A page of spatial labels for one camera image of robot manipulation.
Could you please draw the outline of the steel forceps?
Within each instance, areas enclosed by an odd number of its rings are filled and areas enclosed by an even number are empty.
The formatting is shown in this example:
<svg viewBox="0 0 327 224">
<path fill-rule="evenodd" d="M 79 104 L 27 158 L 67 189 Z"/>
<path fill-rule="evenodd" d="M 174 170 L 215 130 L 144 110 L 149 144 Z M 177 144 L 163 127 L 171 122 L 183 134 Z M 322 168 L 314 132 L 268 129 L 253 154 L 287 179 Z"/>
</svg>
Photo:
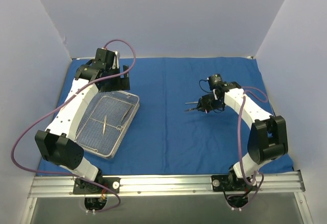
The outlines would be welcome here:
<svg viewBox="0 0 327 224">
<path fill-rule="evenodd" d="M 123 114 L 123 116 L 122 116 L 122 118 L 120 120 L 120 123 L 122 123 L 124 121 L 125 117 L 128 115 L 130 110 L 131 110 L 131 107 L 126 110 L 126 112 Z"/>
</svg>

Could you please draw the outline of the steel wire mesh tray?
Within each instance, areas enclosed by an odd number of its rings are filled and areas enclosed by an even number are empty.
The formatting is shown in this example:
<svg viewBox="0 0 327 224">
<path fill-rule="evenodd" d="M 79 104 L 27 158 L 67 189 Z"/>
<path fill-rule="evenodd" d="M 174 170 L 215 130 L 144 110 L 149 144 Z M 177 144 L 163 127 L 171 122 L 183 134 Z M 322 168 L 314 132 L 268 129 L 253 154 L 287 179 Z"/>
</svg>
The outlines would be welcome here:
<svg viewBox="0 0 327 224">
<path fill-rule="evenodd" d="M 124 121 L 123 114 L 131 107 Z M 76 143 L 102 158 L 113 158 L 139 109 L 139 96 L 126 91 L 99 92 L 88 105 L 76 132 Z M 104 116 L 107 125 L 102 135 Z"/>
</svg>

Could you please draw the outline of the blue surgical wrap cloth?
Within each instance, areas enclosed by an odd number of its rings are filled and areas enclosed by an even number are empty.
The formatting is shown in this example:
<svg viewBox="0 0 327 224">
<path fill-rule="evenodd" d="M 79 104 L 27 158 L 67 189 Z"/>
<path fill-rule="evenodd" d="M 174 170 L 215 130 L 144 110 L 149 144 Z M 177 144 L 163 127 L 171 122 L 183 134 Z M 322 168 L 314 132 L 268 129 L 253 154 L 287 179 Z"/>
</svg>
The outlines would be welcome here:
<svg viewBox="0 0 327 224">
<path fill-rule="evenodd" d="M 219 73 L 227 82 L 266 89 L 256 60 L 246 58 L 138 58 L 130 72 L 140 107 L 112 159 L 86 153 L 105 175 L 225 174 L 238 161 L 238 116 L 185 112 Z"/>
</svg>

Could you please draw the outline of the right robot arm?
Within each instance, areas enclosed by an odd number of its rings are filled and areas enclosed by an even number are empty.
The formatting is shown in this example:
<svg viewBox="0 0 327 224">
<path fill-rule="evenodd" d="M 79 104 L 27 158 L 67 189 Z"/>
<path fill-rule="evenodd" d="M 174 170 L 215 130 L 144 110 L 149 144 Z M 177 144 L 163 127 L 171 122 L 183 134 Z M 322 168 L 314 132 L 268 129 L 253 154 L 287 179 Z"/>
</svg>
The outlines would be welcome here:
<svg viewBox="0 0 327 224">
<path fill-rule="evenodd" d="M 227 184 L 240 189 L 252 186 L 259 169 L 288 153 L 286 121 L 274 116 L 253 101 L 255 87 L 225 82 L 220 74 L 205 79 L 209 91 L 198 100 L 195 110 L 222 112 L 226 107 L 238 115 L 237 140 L 239 160 L 229 170 Z"/>
</svg>

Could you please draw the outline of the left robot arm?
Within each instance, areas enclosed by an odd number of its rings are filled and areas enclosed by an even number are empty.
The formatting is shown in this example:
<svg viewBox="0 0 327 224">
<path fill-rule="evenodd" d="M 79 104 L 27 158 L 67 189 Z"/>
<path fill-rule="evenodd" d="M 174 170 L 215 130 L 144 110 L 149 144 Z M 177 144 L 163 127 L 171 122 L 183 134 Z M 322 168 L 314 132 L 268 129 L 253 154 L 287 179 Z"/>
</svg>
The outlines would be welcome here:
<svg viewBox="0 0 327 224">
<path fill-rule="evenodd" d="M 44 131 L 37 131 L 35 141 L 43 160 L 85 178 L 85 188 L 99 192 L 103 180 L 99 169 L 84 157 L 84 149 L 76 143 L 76 133 L 91 100 L 99 92 L 129 90 L 127 65 L 120 68 L 120 54 L 98 48 L 96 55 L 81 65 L 74 76 L 63 107 Z"/>
</svg>

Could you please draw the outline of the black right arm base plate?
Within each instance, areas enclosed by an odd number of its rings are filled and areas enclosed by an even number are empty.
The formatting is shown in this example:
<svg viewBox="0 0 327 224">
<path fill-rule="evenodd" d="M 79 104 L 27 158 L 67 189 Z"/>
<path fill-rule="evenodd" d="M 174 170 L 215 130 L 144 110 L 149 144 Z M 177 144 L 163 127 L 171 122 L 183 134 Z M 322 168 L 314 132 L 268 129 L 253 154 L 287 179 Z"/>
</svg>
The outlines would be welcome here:
<svg viewBox="0 0 327 224">
<path fill-rule="evenodd" d="M 258 185 L 247 185 L 243 179 L 232 179 L 229 175 L 212 175 L 211 176 L 212 190 L 214 192 L 228 192 L 228 191 L 249 191 L 257 190 Z"/>
</svg>

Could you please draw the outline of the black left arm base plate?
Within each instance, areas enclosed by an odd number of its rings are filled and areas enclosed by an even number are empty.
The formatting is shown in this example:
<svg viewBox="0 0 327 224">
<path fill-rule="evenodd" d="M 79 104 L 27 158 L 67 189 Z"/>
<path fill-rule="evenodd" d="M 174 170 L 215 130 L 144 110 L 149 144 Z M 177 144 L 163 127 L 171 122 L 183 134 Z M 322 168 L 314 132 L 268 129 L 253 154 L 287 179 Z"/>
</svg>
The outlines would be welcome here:
<svg viewBox="0 0 327 224">
<path fill-rule="evenodd" d="M 119 193 L 120 181 L 119 177 L 104 177 L 100 182 L 88 182 L 81 178 L 74 179 L 73 194 L 100 194 L 104 192 Z"/>
</svg>

